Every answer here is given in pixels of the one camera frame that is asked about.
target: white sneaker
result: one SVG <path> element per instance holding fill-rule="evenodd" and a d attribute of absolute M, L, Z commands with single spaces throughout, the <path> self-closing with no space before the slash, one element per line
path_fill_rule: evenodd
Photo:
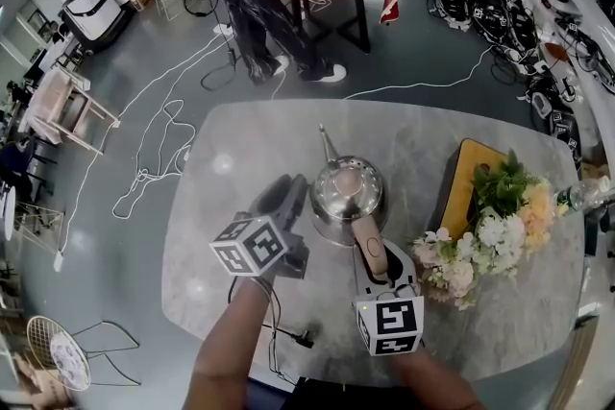
<path fill-rule="evenodd" d="M 322 79 L 319 79 L 318 81 L 315 81 L 316 83 L 337 83 L 339 81 L 341 81 L 342 79 L 344 79 L 346 77 L 346 68 L 344 67 L 344 65 L 340 65 L 339 63 L 336 63 L 333 66 L 333 74 L 330 76 L 325 76 Z"/>
<path fill-rule="evenodd" d="M 282 74 L 284 72 L 284 70 L 286 70 L 288 68 L 288 65 L 290 65 L 290 60 L 288 59 L 288 57 L 286 55 L 278 55 L 276 57 L 276 60 L 278 61 L 280 66 L 273 73 L 274 76 L 278 76 L 278 75 Z"/>

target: gray marble tabletop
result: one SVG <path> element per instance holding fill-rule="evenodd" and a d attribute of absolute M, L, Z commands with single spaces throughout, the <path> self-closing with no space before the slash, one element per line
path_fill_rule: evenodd
<path fill-rule="evenodd" d="M 169 219 L 162 268 L 162 310 L 173 323 L 205 338 L 227 305 L 232 279 L 209 248 L 239 210 L 282 174 L 313 180 L 323 167 L 318 125 L 341 154 L 365 157 L 389 189 L 387 239 L 406 248 L 427 227 L 445 165 L 464 138 L 502 152 L 512 148 L 531 172 L 555 187 L 577 180 L 562 142 L 471 114 L 370 101 L 289 100 L 224 105 L 203 124 L 190 151 Z M 309 204 L 294 232 L 310 248 L 303 280 L 278 277 L 281 327 L 319 327 L 313 349 L 278 337 L 283 371 L 334 382 L 395 383 L 386 357 L 370 357 L 351 302 L 351 250 L 323 239 Z M 583 219 L 559 221 L 552 241 L 516 278 L 480 281 L 476 307 L 459 312 L 427 300 L 429 350 L 469 379 L 498 374 L 558 349 L 576 317 L 583 261 Z M 260 334 L 255 362 L 267 366 L 270 332 Z"/>

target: flower bouquet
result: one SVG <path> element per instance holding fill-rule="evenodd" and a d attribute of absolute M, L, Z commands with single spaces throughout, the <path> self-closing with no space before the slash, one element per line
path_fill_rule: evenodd
<path fill-rule="evenodd" d="M 460 238 L 441 228 L 411 245 L 428 295 L 459 309 L 473 305 L 480 277 L 513 277 L 523 252 L 540 251 L 556 214 L 549 182 L 528 173 L 513 151 L 495 169 L 477 165 L 473 185 L 475 213 Z"/>

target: plastic bottle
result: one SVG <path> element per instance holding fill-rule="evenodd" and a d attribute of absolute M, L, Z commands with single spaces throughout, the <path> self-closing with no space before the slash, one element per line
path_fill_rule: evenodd
<path fill-rule="evenodd" d="M 578 181 L 555 195 L 557 206 L 568 206 L 564 215 L 590 210 L 599 206 L 606 199 L 606 193 L 610 187 L 611 182 L 607 176 Z"/>

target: kettle spout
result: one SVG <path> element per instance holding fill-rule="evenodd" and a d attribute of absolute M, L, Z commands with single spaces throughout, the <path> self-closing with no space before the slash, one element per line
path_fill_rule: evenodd
<path fill-rule="evenodd" d="M 321 124 L 319 130 L 320 130 L 320 136 L 323 138 L 323 147 L 325 149 L 325 159 L 327 160 L 327 163 L 337 162 L 339 155 L 337 154 L 337 151 L 333 147 L 331 139 L 329 138 L 329 135 L 327 134 L 327 131 L 325 130 L 325 126 Z"/>

